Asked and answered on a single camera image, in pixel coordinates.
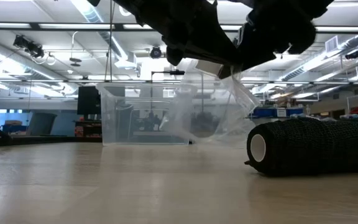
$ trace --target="air duct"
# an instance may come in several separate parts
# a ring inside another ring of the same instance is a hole
[[[332,58],[345,55],[350,53],[358,47],[358,35],[343,41],[342,43],[338,43],[337,36],[333,39],[326,42],[326,50],[312,56],[306,63],[291,69],[286,70],[283,75],[277,81],[289,81],[292,78],[297,77],[298,75],[302,75],[318,66],[328,62]],[[253,92],[254,93],[264,93],[270,89],[272,89],[275,85],[266,84],[260,87],[257,87]]]
[[[77,10],[84,16],[84,18],[90,23],[102,23],[104,22],[97,9],[95,9],[87,0],[71,0],[73,5]],[[128,60],[128,55],[125,53],[124,49],[118,44],[117,40],[111,36],[110,32],[102,31],[98,34],[103,38],[104,41],[110,45],[111,50],[117,55],[119,60]]]
[[[357,83],[357,72],[352,72],[352,73],[348,73],[347,75],[350,76],[350,78],[348,78],[349,82],[354,82]],[[344,87],[344,86],[348,86],[348,85],[340,85],[340,86],[334,86],[334,85],[319,85],[319,86],[311,86],[309,88],[305,88],[303,90],[299,90],[297,89],[297,91],[294,91],[293,94],[297,94],[300,91],[307,91],[307,93],[319,93],[319,94],[325,94],[325,93],[329,93],[331,91],[334,91],[340,87]]]

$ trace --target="transparent storage container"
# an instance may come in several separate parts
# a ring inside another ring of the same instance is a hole
[[[186,74],[182,85],[195,88],[196,94],[191,101],[178,100],[173,105],[165,125],[167,131],[196,144],[234,147],[245,144],[249,131],[255,127],[248,115],[259,101],[241,82]]]
[[[188,144],[160,129],[172,104],[191,104],[192,86],[159,83],[99,83],[103,144]]]

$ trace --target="cable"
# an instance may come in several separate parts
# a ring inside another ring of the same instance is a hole
[[[0,63],[5,60],[5,59],[8,59],[10,58],[12,55],[16,54],[18,51],[20,51],[21,49],[16,49],[15,51],[13,51],[10,55],[8,55],[7,57],[5,57],[4,59],[0,60]]]
[[[33,58],[33,56],[31,56],[31,60],[32,60],[33,62],[35,62],[37,65],[42,65],[43,63],[45,63],[45,62],[47,61],[47,59],[45,59],[43,62],[38,62],[38,61],[36,61],[36,60]]]
[[[112,1],[110,1],[110,43],[109,43],[109,49],[108,49],[108,57],[107,57],[107,64],[106,64],[106,71],[104,73],[104,79],[106,80],[107,78],[107,69],[108,69],[108,64],[109,64],[109,59],[110,59],[110,81],[112,81],[112,63],[111,63],[111,59],[112,59],[112,53],[111,53],[111,46],[112,46],[112,20],[114,18],[114,11],[116,10],[116,2],[114,1],[114,4],[112,3]]]

